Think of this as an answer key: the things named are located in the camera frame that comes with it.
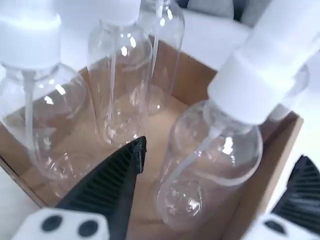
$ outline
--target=cardboard box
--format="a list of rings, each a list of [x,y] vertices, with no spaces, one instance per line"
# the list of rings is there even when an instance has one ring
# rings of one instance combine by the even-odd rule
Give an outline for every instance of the cardboard box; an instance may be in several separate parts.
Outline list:
[[[264,126],[264,136],[267,137],[258,170],[245,186],[228,198],[218,212],[199,229],[188,234],[177,234],[168,229],[156,213],[153,189],[167,148],[170,128],[188,106],[207,99],[207,86],[215,73],[190,56],[181,54],[173,97],[170,98],[168,108],[148,119],[148,152],[144,172],[137,179],[127,239],[238,240],[251,221],[265,211],[303,124],[303,120],[293,113],[280,124]],[[88,81],[85,69],[81,74]],[[68,136],[60,138],[63,144],[74,144],[74,141],[77,141],[70,132],[72,129],[68,131]],[[113,151],[103,144],[99,144],[99,147],[103,152],[101,160]],[[39,206],[55,206],[59,198],[28,161],[24,147],[3,126],[0,127],[0,156],[0,165]]]

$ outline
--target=plastic tube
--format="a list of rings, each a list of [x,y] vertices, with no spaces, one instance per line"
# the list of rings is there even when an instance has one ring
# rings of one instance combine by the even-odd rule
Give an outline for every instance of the plastic tube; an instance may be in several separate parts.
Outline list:
[[[215,128],[211,127],[208,136],[200,143],[199,147],[191,153],[189,156],[187,156],[169,175],[169,177],[164,181],[163,187],[165,188],[164,192],[169,189],[169,186],[173,183],[173,181],[180,176],[180,174],[190,165],[192,164],[197,158],[199,157],[199,153],[202,153],[203,151],[207,150],[212,141],[219,137],[221,134],[223,128]]]
[[[25,98],[25,135],[26,135],[26,148],[30,161],[42,171],[39,162],[37,161],[37,156],[35,153],[34,144],[34,128],[33,128],[33,92],[35,87],[35,73],[32,71],[26,71],[22,73],[24,77],[24,98]]]
[[[111,57],[111,71],[110,71],[110,91],[111,98],[109,101],[108,120],[111,120],[114,113],[114,96],[115,96],[115,81],[116,81],[116,62],[117,62],[117,30],[113,42],[113,54]]]
[[[163,8],[164,8],[164,0],[158,0],[156,2],[156,6],[155,6],[155,14],[156,14],[156,17],[159,19],[161,19],[163,16]],[[154,40],[153,40],[153,58],[152,58],[151,77],[154,76],[154,72],[155,72],[155,68],[156,68],[158,47],[159,47],[159,37],[158,37],[158,33],[155,32]]]

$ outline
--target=black plastic part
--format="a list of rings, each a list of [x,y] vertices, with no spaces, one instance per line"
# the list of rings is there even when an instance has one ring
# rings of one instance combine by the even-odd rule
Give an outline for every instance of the black plastic part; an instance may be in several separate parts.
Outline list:
[[[137,174],[144,170],[147,140],[123,146],[88,173],[56,206],[98,213],[108,220],[110,239],[125,240]]]
[[[277,233],[279,233],[279,234],[281,234],[281,235],[284,235],[284,236],[287,235],[284,226],[282,226],[282,225],[281,225],[280,223],[278,223],[278,222],[275,222],[275,221],[273,221],[273,220],[270,220],[270,221],[266,221],[266,222],[264,223],[264,225],[266,225],[269,229],[272,229],[273,231],[275,231],[275,232],[277,232]]]
[[[95,235],[98,230],[98,223],[93,220],[85,221],[78,229],[78,234],[83,238],[89,238]]]
[[[320,235],[320,173],[308,157],[301,156],[296,163],[272,212]]]
[[[41,225],[44,232],[50,233],[57,230],[62,223],[62,216],[52,215],[47,217]]]

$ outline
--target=bottle bottom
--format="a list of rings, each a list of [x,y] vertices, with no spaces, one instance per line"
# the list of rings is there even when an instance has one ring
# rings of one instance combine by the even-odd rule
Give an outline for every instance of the bottle bottom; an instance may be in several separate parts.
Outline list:
[[[165,91],[156,86],[150,87],[150,99],[149,99],[149,115],[155,116],[162,112],[167,106],[167,94]]]
[[[169,187],[162,185],[156,206],[163,221],[177,232],[188,232],[205,217],[205,192],[199,182],[189,178],[175,180]]]
[[[54,176],[49,185],[59,198],[64,197],[95,166],[94,155],[70,153],[54,161],[48,173]]]
[[[112,119],[104,121],[103,138],[107,143],[121,147],[141,137],[141,124],[141,119],[128,117],[125,114],[115,115]]]

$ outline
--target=white bottle cap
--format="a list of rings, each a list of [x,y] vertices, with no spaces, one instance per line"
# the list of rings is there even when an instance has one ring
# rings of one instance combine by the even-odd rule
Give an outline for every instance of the white bottle cap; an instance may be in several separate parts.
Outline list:
[[[216,74],[207,92],[209,99],[233,119],[260,125],[292,86],[292,80],[257,71],[236,51]]]
[[[0,6],[0,64],[24,70],[58,64],[60,26],[52,0],[4,0]]]
[[[208,86],[209,99],[244,124],[260,125],[320,48],[320,1],[274,0]]]
[[[141,0],[95,0],[100,19],[110,25],[129,26],[139,18]]]

